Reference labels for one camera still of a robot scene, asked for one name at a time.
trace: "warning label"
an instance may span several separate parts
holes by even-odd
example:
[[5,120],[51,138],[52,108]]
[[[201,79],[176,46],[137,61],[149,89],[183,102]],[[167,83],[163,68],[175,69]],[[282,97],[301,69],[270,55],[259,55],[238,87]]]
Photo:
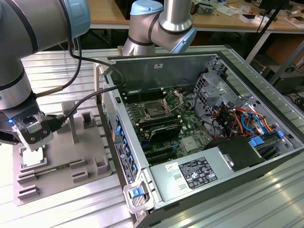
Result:
[[218,179],[205,157],[181,164],[179,168],[191,189]]

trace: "blue connector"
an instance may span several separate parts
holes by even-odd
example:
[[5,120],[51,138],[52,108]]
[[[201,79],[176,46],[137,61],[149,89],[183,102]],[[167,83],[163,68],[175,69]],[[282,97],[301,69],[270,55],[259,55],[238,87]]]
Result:
[[119,125],[116,129],[116,134],[119,135],[121,130],[122,130],[122,127],[121,127],[121,125]]
[[136,175],[137,174],[137,167],[136,167],[135,164],[132,166],[132,170],[133,170],[134,174]]
[[128,145],[128,141],[126,139],[123,140],[123,145],[126,147]]
[[283,138],[284,137],[284,132],[282,132],[281,130],[277,131],[277,135],[280,137],[280,138]]
[[129,157],[129,156],[131,155],[130,147],[127,146],[127,147],[125,148],[125,151],[126,151],[127,156]]
[[134,163],[134,158],[133,158],[133,155],[130,155],[130,158],[129,158],[129,163],[130,163],[131,165],[133,165],[133,163]]
[[132,191],[130,191],[130,195],[131,195],[132,199],[143,196],[144,195],[143,188],[139,187],[139,188],[133,189]]
[[256,146],[258,146],[258,145],[263,144],[263,143],[264,143],[264,140],[263,140],[260,136],[257,136],[257,137],[251,138],[251,140],[249,141],[249,143],[250,143],[252,146],[256,147]]

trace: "chip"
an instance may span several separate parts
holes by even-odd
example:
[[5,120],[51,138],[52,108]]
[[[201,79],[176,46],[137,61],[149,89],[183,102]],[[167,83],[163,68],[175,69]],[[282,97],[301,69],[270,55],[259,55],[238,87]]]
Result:
[[192,136],[183,138],[181,140],[181,144],[183,145],[183,147],[185,148],[185,150],[187,152],[191,152],[191,151],[197,150],[199,148],[199,146],[197,145],[197,143],[195,142],[195,140]]
[[145,104],[145,112],[151,117],[165,114],[165,110],[159,102]]

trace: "motherboard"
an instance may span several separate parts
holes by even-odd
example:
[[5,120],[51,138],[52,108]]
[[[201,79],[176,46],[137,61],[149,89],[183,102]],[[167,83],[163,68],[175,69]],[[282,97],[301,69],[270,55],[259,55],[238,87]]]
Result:
[[187,92],[166,88],[128,99],[126,110],[150,165],[200,152],[211,136],[194,112]]

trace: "table leg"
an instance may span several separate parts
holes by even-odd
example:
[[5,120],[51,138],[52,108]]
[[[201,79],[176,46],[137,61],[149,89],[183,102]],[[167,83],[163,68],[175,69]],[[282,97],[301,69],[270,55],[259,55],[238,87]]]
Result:
[[266,40],[268,39],[270,34],[271,34],[270,32],[265,32],[262,35],[261,39],[256,43],[255,47],[252,49],[252,51],[250,52],[250,54],[246,58],[246,62],[248,62],[250,64],[250,62],[253,60],[253,58],[256,56],[258,51],[261,49],[261,47],[266,42]]

